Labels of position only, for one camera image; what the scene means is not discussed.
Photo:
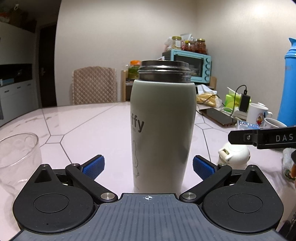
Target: oven glass window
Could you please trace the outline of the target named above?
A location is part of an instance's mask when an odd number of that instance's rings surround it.
[[[183,61],[189,63],[191,76],[202,77],[203,59],[175,55],[174,61]]]

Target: blue bottle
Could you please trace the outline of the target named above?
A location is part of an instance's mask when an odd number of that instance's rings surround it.
[[[285,56],[285,81],[278,121],[296,125],[296,39],[289,38],[292,47]]]

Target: quilted chair cover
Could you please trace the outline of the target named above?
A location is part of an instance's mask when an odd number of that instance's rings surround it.
[[[73,105],[116,102],[116,72],[106,67],[85,67],[72,73]]]

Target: clear plastic cup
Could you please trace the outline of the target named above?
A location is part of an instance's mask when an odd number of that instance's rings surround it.
[[[38,136],[21,133],[0,141],[0,184],[17,196],[41,165]]]

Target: gray ribbed panel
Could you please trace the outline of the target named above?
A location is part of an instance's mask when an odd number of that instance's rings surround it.
[[[124,194],[102,204],[94,217],[68,233],[40,235],[21,232],[15,241],[280,241],[274,230],[258,235],[228,233],[211,224],[195,204],[183,203],[172,194]]]

